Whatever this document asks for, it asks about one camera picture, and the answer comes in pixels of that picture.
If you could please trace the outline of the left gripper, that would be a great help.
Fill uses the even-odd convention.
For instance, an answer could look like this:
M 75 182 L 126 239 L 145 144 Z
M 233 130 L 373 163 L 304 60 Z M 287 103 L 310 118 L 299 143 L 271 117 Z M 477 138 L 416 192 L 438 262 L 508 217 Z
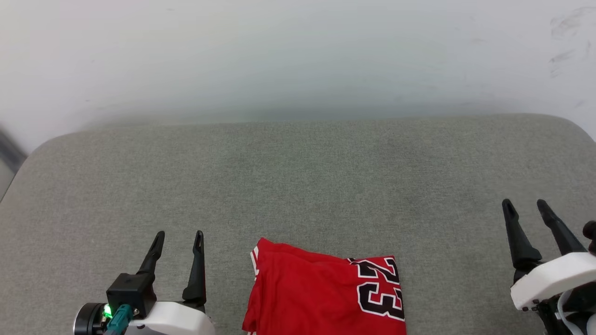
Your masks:
M 157 261 L 162 255 L 165 232 L 158 231 L 137 274 L 155 275 Z M 183 304 L 158 301 L 143 319 L 134 319 L 126 329 L 127 335 L 214 335 L 211 319 L 199 309 L 187 306 L 204 306 L 206 295 L 206 271 L 204 235 L 198 230 L 192 246 L 192 266 L 188 285 L 183 290 Z

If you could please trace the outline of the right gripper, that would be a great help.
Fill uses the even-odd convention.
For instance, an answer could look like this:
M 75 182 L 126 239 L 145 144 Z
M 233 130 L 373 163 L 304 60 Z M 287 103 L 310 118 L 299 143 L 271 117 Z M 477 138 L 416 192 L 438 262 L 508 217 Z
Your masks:
M 511 299 L 517 310 L 530 309 L 543 300 L 596 279 L 596 257 L 587 253 L 575 234 L 545 200 L 538 199 L 537 207 L 562 255 L 541 265 L 542 254 L 532 246 L 524 233 L 513 203 L 509 199 L 502 200 L 513 267 L 516 271 L 530 271 L 510 288 Z

